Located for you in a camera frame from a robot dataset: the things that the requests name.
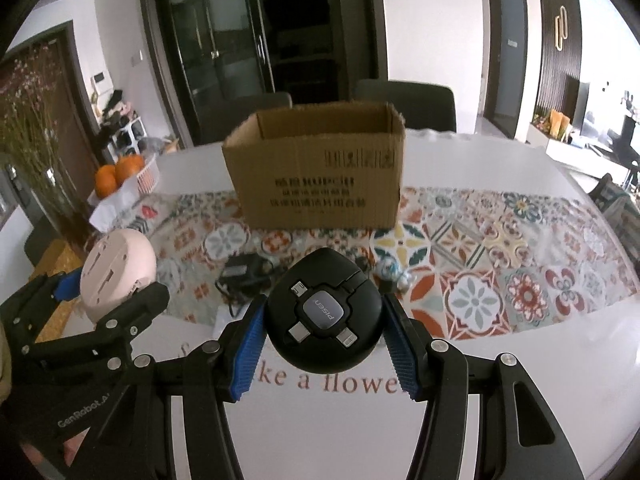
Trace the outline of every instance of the white wall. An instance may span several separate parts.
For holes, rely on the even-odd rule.
[[[538,82],[540,81],[540,59],[542,58],[542,10],[540,0],[527,0],[528,14],[528,41],[527,41],[527,66],[524,78],[524,92],[520,107],[520,118],[516,127],[515,138],[524,142],[527,139],[529,124],[533,118],[538,95]],[[489,52],[491,38],[491,21],[489,12],[489,0],[482,0],[482,15],[484,23],[484,47],[482,55],[482,88],[479,109],[484,110],[486,99],[486,84],[489,72]]]
[[[580,0],[582,18],[582,66],[580,80],[590,83],[587,111],[596,127],[620,133],[625,90],[640,104],[640,45],[613,8],[601,0]]]
[[[448,86],[459,132],[476,126],[482,0],[384,0],[388,78]]]
[[[94,0],[58,0],[33,9],[9,48],[69,20],[74,22],[74,36],[82,80],[87,95],[91,97],[93,93],[91,76],[106,68],[100,44],[100,34],[98,33]]]
[[[24,243],[33,231],[18,206],[0,231],[0,304],[27,283],[33,266],[24,253]]]
[[[144,37],[140,0],[95,0],[97,28],[114,88],[142,117],[148,135],[164,137],[172,132],[156,87]],[[142,50],[143,60],[131,58]]]

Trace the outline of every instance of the fruit basket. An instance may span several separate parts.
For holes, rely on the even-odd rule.
[[[95,207],[89,222],[100,232],[110,231],[118,215],[133,207],[142,196],[151,193],[158,186],[159,181],[158,161],[156,155],[152,155],[142,170],[126,179],[107,197],[100,199],[94,189],[87,199],[87,202]]]

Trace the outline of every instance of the light switch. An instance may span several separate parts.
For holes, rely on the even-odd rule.
[[[135,56],[131,56],[131,66],[136,66],[144,58],[142,56],[142,49],[139,50]]]

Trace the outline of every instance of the cardboard box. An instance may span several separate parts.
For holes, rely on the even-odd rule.
[[[261,110],[222,152],[252,228],[391,228],[404,121],[389,104]]]

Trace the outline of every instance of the vase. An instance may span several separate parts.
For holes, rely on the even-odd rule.
[[[18,171],[24,175],[44,214],[54,229],[84,260],[91,249],[95,228],[89,224],[89,207],[80,199],[65,168],[51,168],[44,175]]]

